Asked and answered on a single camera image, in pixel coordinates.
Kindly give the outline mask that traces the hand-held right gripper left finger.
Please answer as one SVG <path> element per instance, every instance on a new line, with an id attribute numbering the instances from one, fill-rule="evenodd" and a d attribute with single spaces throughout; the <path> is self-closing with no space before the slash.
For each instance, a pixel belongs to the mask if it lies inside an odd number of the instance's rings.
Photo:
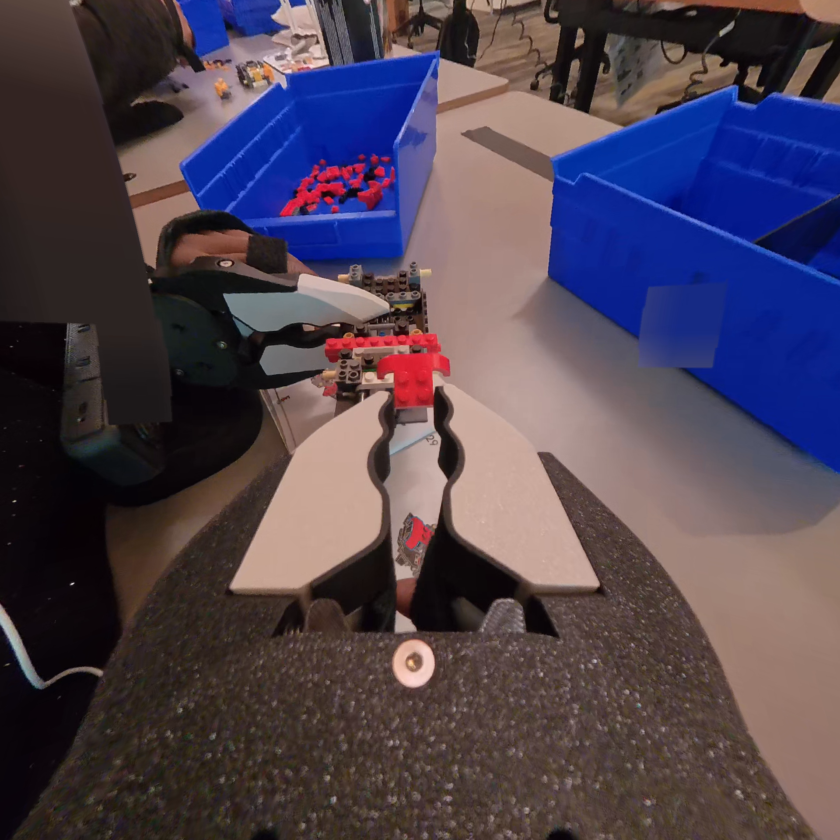
<path id="1" fill-rule="evenodd" d="M 376 392 L 300 444 L 248 546 L 229 590 L 287 595 L 302 611 L 334 600 L 358 628 L 392 632 L 389 445 L 393 396 Z"/>

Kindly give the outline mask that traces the large blue plastic bin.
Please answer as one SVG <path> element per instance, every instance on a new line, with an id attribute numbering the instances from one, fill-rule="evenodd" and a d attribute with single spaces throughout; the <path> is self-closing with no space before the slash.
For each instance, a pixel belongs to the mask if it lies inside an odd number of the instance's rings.
<path id="1" fill-rule="evenodd" d="M 549 276 L 838 470 L 838 105 L 728 88 L 552 165 Z"/>

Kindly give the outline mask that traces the lego instruction booklet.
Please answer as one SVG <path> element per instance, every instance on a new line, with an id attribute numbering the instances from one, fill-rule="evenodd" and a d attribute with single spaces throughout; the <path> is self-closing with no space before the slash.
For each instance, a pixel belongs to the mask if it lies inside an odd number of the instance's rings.
<path id="1" fill-rule="evenodd" d="M 293 453 L 321 426 L 333 420 L 338 402 L 324 396 L 310 380 L 262 393 L 288 452 Z M 440 439 L 434 430 L 433 412 L 425 423 L 399 424 L 390 444 L 391 472 L 385 483 L 391 500 L 392 551 L 397 580 L 417 576 L 422 553 L 406 554 L 401 537 L 405 519 L 412 515 L 427 530 L 436 525 L 445 474 L 438 467 Z"/>

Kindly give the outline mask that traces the printed plastic sheet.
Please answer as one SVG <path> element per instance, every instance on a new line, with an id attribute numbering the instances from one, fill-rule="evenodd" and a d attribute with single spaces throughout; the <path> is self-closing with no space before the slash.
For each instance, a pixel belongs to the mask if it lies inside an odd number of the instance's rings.
<path id="1" fill-rule="evenodd" d="M 606 54 L 611 62 L 619 109 L 653 81 L 664 64 L 660 42 L 648 38 L 609 35 Z"/>

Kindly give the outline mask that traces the grey and red lego model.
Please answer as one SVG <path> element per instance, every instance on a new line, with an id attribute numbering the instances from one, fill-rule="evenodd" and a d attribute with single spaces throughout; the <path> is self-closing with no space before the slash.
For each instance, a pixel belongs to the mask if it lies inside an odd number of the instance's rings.
<path id="1" fill-rule="evenodd" d="M 374 293 L 388 301 L 391 311 L 364 326 L 343 327 L 341 335 L 327 340 L 324 350 L 328 366 L 313 378 L 324 396 L 337 402 L 335 416 L 362 403 L 375 393 L 393 397 L 393 375 L 382 381 L 377 378 L 378 362 L 391 354 L 441 353 L 438 336 L 431 332 L 427 320 L 427 295 L 423 281 L 431 276 L 429 269 L 420 269 L 413 262 L 390 276 L 377 276 L 354 265 L 341 280 Z M 436 390 L 445 376 L 434 374 Z M 397 411 L 398 424 L 425 423 L 427 410 L 415 408 Z"/>

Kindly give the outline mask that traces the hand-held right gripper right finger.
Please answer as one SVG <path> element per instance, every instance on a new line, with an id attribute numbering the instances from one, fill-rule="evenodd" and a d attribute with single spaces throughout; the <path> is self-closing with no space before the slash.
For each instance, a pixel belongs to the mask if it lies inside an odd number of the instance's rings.
<path id="1" fill-rule="evenodd" d="M 453 385 L 439 386 L 446 477 L 413 595 L 421 632 L 554 632 L 541 598 L 601 584 L 537 450 Z"/>

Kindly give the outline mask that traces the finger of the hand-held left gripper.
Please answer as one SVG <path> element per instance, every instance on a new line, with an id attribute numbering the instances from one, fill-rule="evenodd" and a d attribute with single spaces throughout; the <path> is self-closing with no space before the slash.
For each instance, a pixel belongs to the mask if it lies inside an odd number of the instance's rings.
<path id="1" fill-rule="evenodd" d="M 293 385 L 319 373 L 329 333 L 258 333 L 256 389 Z"/>
<path id="2" fill-rule="evenodd" d="M 224 301 L 236 321 L 272 338 L 305 326 L 360 327 L 391 311 L 374 293 L 309 273 L 251 278 L 247 290 L 226 290 Z"/>

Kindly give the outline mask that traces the black office chair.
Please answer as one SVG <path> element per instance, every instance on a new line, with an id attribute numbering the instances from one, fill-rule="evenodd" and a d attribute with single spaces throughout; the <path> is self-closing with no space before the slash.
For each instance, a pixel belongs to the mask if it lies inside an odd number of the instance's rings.
<path id="1" fill-rule="evenodd" d="M 426 28 L 437 30 L 436 51 L 441 60 L 473 68 L 477 61 L 480 27 L 467 1 L 453 1 L 445 18 L 431 15 L 424 1 L 416 2 L 416 12 L 395 27 L 394 37 L 406 37 L 408 48 Z"/>

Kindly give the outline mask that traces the white papers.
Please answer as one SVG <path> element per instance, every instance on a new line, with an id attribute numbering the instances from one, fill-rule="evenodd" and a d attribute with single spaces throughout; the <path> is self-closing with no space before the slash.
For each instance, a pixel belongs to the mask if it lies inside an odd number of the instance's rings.
<path id="1" fill-rule="evenodd" d="M 273 71 L 287 76 L 329 66 L 329 58 L 317 35 L 294 35 L 287 31 L 277 36 L 280 40 L 273 39 L 271 51 L 262 58 Z"/>

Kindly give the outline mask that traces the wooden desk with black legs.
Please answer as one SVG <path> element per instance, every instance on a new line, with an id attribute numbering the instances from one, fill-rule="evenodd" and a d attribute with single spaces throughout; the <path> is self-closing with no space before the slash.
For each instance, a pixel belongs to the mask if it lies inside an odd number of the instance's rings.
<path id="1" fill-rule="evenodd" d="M 734 83 L 738 97 L 757 103 L 783 92 L 805 52 L 824 45 L 828 50 L 801 90 L 806 98 L 822 99 L 838 76 L 838 25 L 818 23 L 804 14 L 713 7 L 684 2 L 672 11 L 645 14 L 639 2 L 546 2 L 546 22 L 560 26 L 556 59 L 551 66 L 549 99 L 563 103 L 571 66 L 578 60 L 574 108 L 589 112 L 609 35 L 630 36 L 655 43 L 683 46 L 699 56 L 717 56 L 738 67 Z"/>

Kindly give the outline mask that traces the red lego piece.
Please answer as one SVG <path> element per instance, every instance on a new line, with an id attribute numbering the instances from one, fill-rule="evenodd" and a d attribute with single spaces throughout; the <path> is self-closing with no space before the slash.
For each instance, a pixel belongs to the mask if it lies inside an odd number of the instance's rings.
<path id="1" fill-rule="evenodd" d="M 391 354 L 376 367 L 379 380 L 393 375 L 393 400 L 397 411 L 434 405 L 434 374 L 450 376 L 449 358 L 441 353 Z"/>

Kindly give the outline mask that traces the blue storage bin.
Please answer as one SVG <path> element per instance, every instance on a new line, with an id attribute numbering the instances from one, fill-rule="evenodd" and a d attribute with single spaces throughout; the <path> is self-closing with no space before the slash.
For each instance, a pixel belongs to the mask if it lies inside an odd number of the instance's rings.
<path id="1" fill-rule="evenodd" d="M 273 15 L 280 10 L 280 1 L 218 1 L 226 25 L 243 36 L 273 35 L 288 28 Z"/>
<path id="2" fill-rule="evenodd" d="M 228 46 L 228 33 L 218 1 L 179 1 L 178 4 L 194 35 L 194 51 L 199 57 Z"/>

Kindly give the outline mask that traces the person's left hand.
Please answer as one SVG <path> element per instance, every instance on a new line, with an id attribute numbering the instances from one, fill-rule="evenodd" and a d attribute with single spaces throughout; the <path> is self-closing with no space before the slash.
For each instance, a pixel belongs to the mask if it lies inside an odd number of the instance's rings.
<path id="1" fill-rule="evenodd" d="M 205 257 L 232 260 L 268 275 L 311 273 L 299 259 L 288 253 L 284 240 L 241 229 L 184 234 L 173 248 L 171 265 L 181 268 Z"/>

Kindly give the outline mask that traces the tall black box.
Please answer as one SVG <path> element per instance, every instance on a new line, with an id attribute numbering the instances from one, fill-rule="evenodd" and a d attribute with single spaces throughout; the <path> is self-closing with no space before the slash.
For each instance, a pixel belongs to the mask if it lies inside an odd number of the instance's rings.
<path id="1" fill-rule="evenodd" d="M 379 2 L 315 1 L 314 8 L 332 67 L 385 57 Z"/>

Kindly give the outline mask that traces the pile of red lego bricks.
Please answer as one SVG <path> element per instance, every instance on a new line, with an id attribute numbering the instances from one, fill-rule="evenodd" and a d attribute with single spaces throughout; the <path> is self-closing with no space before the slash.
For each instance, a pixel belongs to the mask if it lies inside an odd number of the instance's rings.
<path id="1" fill-rule="evenodd" d="M 321 159 L 290 191 L 279 217 L 364 213 L 386 209 L 396 190 L 396 168 L 390 155 L 359 154 L 331 164 Z"/>

